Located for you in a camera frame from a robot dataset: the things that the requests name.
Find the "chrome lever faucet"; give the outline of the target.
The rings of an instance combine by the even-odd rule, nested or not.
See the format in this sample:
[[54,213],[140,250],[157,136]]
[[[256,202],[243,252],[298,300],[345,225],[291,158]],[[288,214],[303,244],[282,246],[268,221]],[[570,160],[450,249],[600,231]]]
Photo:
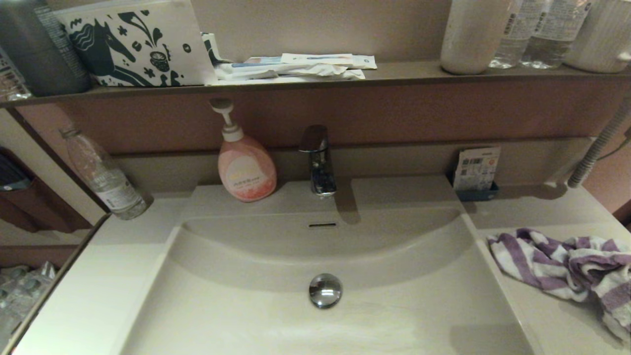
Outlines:
[[311,191],[320,197],[333,196],[337,191],[333,162],[330,155],[328,130],[322,124],[308,126],[298,145],[298,151],[309,155]]

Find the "purple white striped towel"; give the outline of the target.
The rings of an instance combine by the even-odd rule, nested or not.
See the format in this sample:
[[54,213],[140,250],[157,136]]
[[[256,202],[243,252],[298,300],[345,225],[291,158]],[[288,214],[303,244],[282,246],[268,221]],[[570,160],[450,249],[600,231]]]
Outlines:
[[596,302],[603,325],[631,344],[631,245],[598,236],[559,241],[531,228],[486,241],[503,273],[559,299]]

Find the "white ceramic sink basin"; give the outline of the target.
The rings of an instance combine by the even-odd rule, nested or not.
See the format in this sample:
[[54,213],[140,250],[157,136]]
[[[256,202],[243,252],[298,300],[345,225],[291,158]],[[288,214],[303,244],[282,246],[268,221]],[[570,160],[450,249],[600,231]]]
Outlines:
[[[333,274],[339,303],[309,284]],[[112,355],[534,355],[444,176],[189,200]]]

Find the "pink soap pump bottle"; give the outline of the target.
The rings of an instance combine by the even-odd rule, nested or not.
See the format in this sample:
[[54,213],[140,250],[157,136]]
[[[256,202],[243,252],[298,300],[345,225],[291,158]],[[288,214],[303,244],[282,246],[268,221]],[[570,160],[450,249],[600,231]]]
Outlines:
[[210,105],[225,121],[218,157],[223,186],[230,195],[245,203],[270,196],[277,188],[277,169],[268,151],[231,119],[234,104],[230,99],[211,99]]

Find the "white tubes and packets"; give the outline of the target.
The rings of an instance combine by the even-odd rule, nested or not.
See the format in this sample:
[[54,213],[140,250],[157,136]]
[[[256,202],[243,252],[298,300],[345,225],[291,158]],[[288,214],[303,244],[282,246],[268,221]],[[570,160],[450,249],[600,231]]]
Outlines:
[[215,65],[214,70],[218,79],[226,82],[294,78],[306,81],[366,79],[363,70],[331,64],[230,63]]

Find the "chrome drain stopper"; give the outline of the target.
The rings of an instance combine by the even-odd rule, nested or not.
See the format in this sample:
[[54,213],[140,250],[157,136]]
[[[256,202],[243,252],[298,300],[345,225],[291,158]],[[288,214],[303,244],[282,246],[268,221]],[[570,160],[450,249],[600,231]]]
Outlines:
[[329,309],[337,305],[343,294],[340,279],[333,274],[315,276],[309,284],[309,300],[318,309]]

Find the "long white toothbrush packet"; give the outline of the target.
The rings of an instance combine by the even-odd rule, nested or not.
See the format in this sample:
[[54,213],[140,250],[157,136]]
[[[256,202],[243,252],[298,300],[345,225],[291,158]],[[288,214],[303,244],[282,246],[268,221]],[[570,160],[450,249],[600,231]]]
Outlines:
[[283,53],[281,62],[286,64],[329,64],[359,70],[376,70],[374,56],[342,54],[294,54]]

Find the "blue white toothbrush packet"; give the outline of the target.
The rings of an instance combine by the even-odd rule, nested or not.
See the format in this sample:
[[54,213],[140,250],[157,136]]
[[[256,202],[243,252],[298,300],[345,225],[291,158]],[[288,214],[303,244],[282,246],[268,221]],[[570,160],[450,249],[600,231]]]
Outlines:
[[231,63],[233,68],[246,68],[246,67],[274,67],[274,66],[286,66],[291,63],[286,63],[282,60],[282,56],[256,56],[248,58],[243,63]]

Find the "small blue tray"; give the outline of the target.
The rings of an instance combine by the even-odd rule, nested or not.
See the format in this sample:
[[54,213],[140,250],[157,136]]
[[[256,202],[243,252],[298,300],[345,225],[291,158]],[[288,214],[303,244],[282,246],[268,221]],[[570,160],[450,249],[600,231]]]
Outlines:
[[493,180],[491,181],[491,188],[488,190],[456,190],[454,187],[455,176],[456,171],[449,171],[446,173],[446,177],[448,178],[450,185],[453,187],[453,190],[461,202],[490,201],[493,200],[500,191],[500,187],[494,180],[495,176],[492,176]]

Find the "small card in blue holder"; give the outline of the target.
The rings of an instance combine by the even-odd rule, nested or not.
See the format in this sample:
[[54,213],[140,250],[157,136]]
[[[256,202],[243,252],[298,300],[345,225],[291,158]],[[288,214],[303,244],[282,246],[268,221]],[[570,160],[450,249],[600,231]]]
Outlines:
[[499,146],[461,150],[453,175],[455,191],[490,190],[501,151]]

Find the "small white green box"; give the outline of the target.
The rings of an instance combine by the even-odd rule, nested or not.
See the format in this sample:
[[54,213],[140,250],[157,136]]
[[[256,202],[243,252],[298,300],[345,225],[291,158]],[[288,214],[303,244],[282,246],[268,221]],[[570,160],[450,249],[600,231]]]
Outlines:
[[201,32],[202,40],[207,49],[208,56],[212,65],[219,64],[231,64],[232,61],[223,59],[219,53],[218,43],[216,42],[215,35],[212,33]]

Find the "clear plastic water bottle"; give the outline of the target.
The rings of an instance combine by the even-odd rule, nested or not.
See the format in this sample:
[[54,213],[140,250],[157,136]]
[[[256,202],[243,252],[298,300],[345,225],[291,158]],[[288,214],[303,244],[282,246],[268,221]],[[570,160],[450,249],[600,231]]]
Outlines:
[[545,0],[512,0],[503,38],[489,63],[490,68],[515,67],[534,33]]
[[558,68],[580,32],[595,0],[546,0],[534,33],[519,63],[523,67]]
[[121,220],[132,220],[148,209],[149,204],[139,189],[97,142],[72,124],[58,131],[65,140],[77,175],[113,215]]

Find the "white ceramic bottle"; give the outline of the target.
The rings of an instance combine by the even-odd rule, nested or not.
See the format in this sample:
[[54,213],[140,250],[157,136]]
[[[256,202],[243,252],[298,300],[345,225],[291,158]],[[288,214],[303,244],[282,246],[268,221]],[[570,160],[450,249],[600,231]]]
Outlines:
[[513,0],[452,0],[440,66],[456,75],[484,72],[503,37]]

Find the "white horse print bag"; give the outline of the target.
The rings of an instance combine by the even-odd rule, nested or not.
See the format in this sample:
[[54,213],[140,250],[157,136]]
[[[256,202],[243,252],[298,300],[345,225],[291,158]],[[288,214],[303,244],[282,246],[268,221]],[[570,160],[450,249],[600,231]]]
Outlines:
[[55,15],[101,86],[218,83],[191,0],[108,0]]

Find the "dark brown panel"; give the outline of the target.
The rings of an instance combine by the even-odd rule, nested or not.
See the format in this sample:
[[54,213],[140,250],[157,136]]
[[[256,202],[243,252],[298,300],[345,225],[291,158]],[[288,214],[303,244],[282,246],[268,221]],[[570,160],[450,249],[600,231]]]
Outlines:
[[0,192],[0,219],[27,232],[72,233],[92,227],[58,196],[33,189]]

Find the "dark object blue rim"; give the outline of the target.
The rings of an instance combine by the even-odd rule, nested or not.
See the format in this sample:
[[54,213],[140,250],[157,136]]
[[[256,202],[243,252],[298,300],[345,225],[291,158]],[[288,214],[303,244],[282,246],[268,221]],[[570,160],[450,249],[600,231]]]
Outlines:
[[29,188],[31,178],[6,153],[0,151],[0,188],[3,191],[17,191]]

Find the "dark grey cylinder container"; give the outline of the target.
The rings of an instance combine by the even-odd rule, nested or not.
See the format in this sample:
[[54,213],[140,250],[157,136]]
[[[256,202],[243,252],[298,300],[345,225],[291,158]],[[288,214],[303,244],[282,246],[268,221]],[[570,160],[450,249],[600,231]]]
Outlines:
[[46,0],[0,0],[0,48],[36,97],[81,94],[92,87]]

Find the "wrapped plastic bottle pack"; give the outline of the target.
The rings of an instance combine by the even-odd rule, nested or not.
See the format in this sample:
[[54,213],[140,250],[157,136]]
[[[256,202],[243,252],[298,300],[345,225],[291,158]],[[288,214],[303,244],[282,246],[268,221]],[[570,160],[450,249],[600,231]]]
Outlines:
[[56,274],[57,268],[50,261],[38,268],[27,265],[0,268],[0,350],[52,285]]

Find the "white ribbed container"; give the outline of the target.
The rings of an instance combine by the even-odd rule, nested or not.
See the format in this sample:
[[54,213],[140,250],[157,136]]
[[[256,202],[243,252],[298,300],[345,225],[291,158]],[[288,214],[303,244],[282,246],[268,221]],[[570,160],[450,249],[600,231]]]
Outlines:
[[620,73],[631,64],[631,0],[595,0],[564,65]]

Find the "clear plastic packet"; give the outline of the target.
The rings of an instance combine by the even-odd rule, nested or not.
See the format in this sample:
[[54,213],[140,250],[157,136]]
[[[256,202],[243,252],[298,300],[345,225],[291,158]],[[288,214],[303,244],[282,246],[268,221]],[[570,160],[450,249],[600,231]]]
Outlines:
[[25,79],[17,66],[0,47],[0,103],[25,100],[32,97]]

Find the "brown wall shelf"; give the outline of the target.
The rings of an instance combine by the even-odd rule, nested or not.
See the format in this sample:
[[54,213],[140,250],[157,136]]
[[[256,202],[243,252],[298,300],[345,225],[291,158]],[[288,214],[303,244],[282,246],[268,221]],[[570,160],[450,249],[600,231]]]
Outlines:
[[562,66],[554,70],[515,67],[507,70],[488,68],[482,74],[451,74],[440,66],[439,61],[415,61],[379,63],[377,70],[364,72],[365,79],[327,80],[327,81],[255,81],[244,83],[220,81],[210,86],[185,87],[102,87],[94,85],[81,94],[53,95],[34,97],[25,100],[0,102],[0,109],[36,106],[40,104],[61,103],[66,101],[114,99],[128,97],[148,97],[151,95],[192,95],[223,94],[230,92],[277,91],[297,89],[325,88],[361,88],[361,87],[396,87],[424,84],[485,83],[503,81],[534,80],[579,80],[579,81],[619,81],[631,83],[631,67],[619,73],[595,73]]

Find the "tan metal rail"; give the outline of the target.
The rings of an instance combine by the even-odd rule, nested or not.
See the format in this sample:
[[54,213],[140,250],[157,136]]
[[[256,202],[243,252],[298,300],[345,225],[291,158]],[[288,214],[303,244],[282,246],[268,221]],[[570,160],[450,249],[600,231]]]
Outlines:
[[25,333],[29,330],[29,327],[32,325],[34,319],[36,319],[37,315],[40,313],[43,306],[47,303],[50,296],[57,288],[59,283],[63,280],[69,269],[74,265],[76,260],[81,256],[84,249],[88,246],[88,243],[93,239],[93,236],[99,231],[101,226],[112,216],[111,213],[108,213],[102,216],[95,227],[93,227],[88,235],[79,243],[77,248],[75,248],[66,260],[66,262],[62,265],[59,271],[56,274],[56,278],[52,281],[52,285],[50,285],[43,294],[36,299],[36,302],[31,307],[29,312],[26,314],[24,319],[20,321],[20,323],[14,328],[14,331],[9,337],[7,345],[2,349],[0,355],[13,355],[14,350],[17,348],[19,342],[23,339]]

